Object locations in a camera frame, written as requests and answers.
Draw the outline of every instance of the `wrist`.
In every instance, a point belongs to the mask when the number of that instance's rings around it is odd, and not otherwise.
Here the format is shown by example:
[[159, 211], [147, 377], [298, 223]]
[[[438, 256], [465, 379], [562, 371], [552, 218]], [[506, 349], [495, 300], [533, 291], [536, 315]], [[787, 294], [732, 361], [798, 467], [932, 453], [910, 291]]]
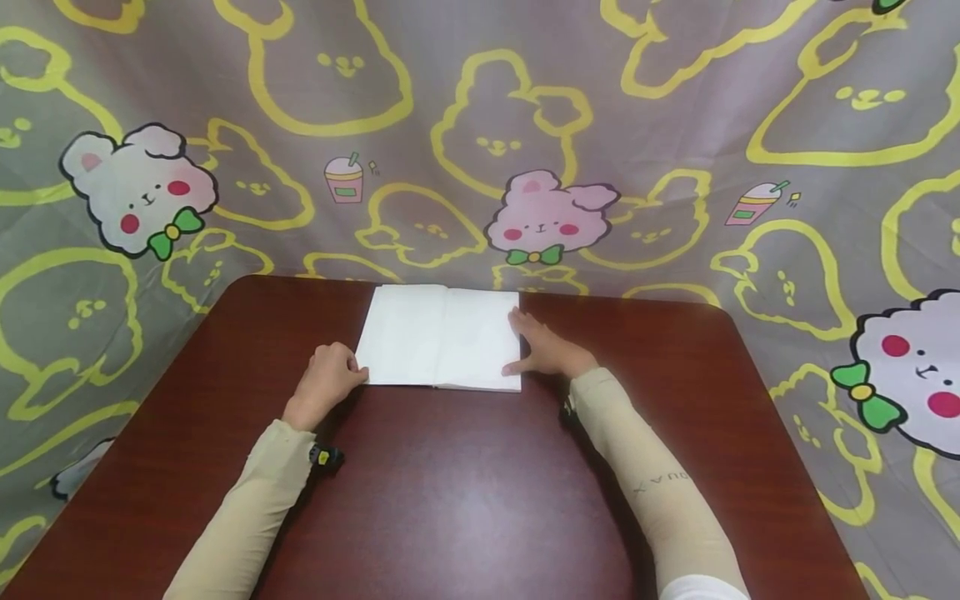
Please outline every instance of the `wrist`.
[[283, 411], [283, 416], [280, 417], [280, 420], [290, 425], [290, 427], [296, 431], [312, 432], [320, 425], [321, 421], [326, 419], [326, 414], [327, 411], [322, 411], [318, 414], [315, 411], [301, 411], [296, 407], [290, 407], [288, 405]]
[[570, 356], [569, 360], [567, 360], [566, 364], [564, 364], [564, 375], [568, 379], [576, 379], [581, 375], [593, 371], [599, 366], [600, 365], [597, 363], [596, 358], [593, 357], [593, 354], [590, 354], [587, 350], [581, 349], [576, 354]]

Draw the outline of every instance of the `red cheek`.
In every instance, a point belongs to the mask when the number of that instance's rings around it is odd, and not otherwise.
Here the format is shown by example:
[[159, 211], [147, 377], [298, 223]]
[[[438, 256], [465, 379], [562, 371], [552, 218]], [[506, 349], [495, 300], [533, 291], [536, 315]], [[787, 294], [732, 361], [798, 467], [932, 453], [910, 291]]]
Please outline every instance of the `red cheek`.
[[136, 233], [138, 229], [140, 229], [140, 220], [136, 215], [124, 215], [123, 219], [120, 219], [120, 230], [124, 233]]
[[960, 396], [951, 392], [937, 392], [926, 399], [926, 405], [937, 417], [955, 419], [960, 417]]
[[880, 347], [889, 356], [900, 357], [910, 351], [910, 343], [899, 335], [888, 335], [880, 342]]
[[174, 196], [185, 196], [190, 193], [190, 184], [180, 180], [170, 181], [167, 184], [167, 191]]

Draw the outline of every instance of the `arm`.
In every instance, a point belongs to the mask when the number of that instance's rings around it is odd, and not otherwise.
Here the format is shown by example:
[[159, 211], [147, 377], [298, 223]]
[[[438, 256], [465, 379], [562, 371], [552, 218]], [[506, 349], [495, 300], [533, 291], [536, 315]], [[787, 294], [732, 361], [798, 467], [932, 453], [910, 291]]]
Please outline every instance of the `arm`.
[[516, 310], [510, 320], [531, 353], [505, 371], [558, 373], [571, 379], [570, 404], [610, 464], [650, 544], [661, 597], [703, 597], [682, 593], [708, 589], [717, 594], [710, 597], [731, 600], [746, 594], [733, 548], [713, 511], [613, 375], [599, 368], [588, 351], [533, 317]]
[[367, 375], [366, 369], [357, 369], [346, 346], [317, 348], [283, 419], [275, 420], [257, 440], [240, 478], [180, 565], [164, 600], [250, 597], [276, 532], [310, 474], [313, 430]]

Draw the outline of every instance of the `hand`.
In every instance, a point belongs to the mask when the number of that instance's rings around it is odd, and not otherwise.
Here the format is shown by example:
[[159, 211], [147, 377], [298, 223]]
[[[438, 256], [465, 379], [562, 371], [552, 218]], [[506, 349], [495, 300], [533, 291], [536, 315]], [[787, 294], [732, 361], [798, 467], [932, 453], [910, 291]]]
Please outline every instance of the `hand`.
[[350, 390], [367, 381], [369, 374], [366, 367], [357, 368], [353, 351], [340, 342], [317, 346], [297, 390], [287, 401], [283, 420], [299, 431], [313, 431]]
[[514, 308], [508, 316], [514, 333], [530, 345], [530, 355], [503, 368], [503, 374], [537, 371], [546, 374], [561, 372], [570, 379], [595, 369], [597, 361], [583, 348], [560, 337], [531, 315]]

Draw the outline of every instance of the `cartoon drink cup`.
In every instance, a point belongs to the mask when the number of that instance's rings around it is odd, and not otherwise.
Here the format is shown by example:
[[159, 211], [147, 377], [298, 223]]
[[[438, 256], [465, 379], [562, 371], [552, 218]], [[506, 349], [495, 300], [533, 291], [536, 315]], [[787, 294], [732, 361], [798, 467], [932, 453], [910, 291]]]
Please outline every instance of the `cartoon drink cup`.
[[349, 158], [338, 156], [329, 161], [324, 168], [326, 185], [330, 188], [333, 202], [354, 204], [363, 202], [363, 166], [360, 154], [353, 153]]
[[752, 187], [733, 207], [733, 212], [727, 217], [726, 225], [752, 225], [767, 208], [780, 199], [783, 188], [789, 184], [790, 181], [782, 181], [781, 183], [761, 183]]

